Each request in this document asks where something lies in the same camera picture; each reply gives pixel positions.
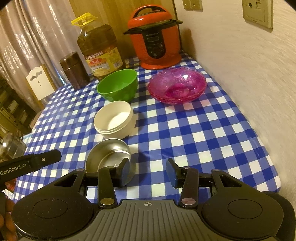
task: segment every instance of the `pressure cooker lid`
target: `pressure cooker lid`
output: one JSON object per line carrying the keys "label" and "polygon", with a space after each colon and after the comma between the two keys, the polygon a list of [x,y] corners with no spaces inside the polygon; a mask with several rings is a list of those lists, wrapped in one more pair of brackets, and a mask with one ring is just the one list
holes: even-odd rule
{"label": "pressure cooker lid", "polygon": [[150,23],[158,23],[164,20],[172,19],[172,15],[164,7],[160,5],[146,5],[136,9],[130,20],[128,21],[128,28],[136,28]]}
{"label": "pressure cooker lid", "polygon": [[174,19],[164,20],[156,23],[146,24],[140,27],[131,28],[128,31],[124,32],[123,34],[142,34],[146,31],[158,31],[161,29],[173,27],[181,23],[183,22],[179,20],[174,20]]}

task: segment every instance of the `yellow bottle cap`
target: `yellow bottle cap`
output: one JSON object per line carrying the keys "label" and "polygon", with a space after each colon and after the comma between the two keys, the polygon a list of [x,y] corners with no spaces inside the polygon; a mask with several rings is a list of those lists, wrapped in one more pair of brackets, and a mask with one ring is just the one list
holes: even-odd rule
{"label": "yellow bottle cap", "polygon": [[91,15],[89,12],[87,12],[87,13],[81,15],[80,17],[72,20],[71,23],[72,23],[72,25],[81,27],[81,26],[86,25],[96,19],[97,19],[97,17],[95,17],[94,15]]}

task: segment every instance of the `digital display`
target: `digital display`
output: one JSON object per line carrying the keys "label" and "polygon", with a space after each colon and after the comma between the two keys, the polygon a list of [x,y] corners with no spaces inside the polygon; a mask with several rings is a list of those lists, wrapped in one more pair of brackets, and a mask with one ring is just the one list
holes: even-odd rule
{"label": "digital display", "polygon": [[147,41],[148,42],[155,42],[155,41],[158,41],[158,40],[159,40],[159,37],[158,36],[147,38]]}

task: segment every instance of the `green bowl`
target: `green bowl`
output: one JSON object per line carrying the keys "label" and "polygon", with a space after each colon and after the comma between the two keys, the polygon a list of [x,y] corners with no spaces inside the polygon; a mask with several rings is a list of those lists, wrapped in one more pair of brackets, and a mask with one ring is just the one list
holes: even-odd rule
{"label": "green bowl", "polygon": [[98,83],[96,90],[110,102],[123,100],[130,102],[138,89],[137,72],[133,69],[116,71]]}

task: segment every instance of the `wall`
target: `wall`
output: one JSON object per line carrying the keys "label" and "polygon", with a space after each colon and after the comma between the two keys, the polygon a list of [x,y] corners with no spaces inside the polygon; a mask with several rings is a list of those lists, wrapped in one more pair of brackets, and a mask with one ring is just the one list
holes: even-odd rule
{"label": "wall", "polygon": [[203,12],[175,0],[182,45],[249,120],[296,209],[296,11],[274,0],[272,32],[247,23],[242,1],[202,0]]}
{"label": "wall", "polygon": [[105,24],[112,26],[122,58],[130,58],[136,55],[129,35],[123,35],[128,29],[127,22],[135,9],[148,4],[159,4],[164,6],[174,16],[173,0],[69,1],[76,17],[79,17],[86,12],[90,12]]}

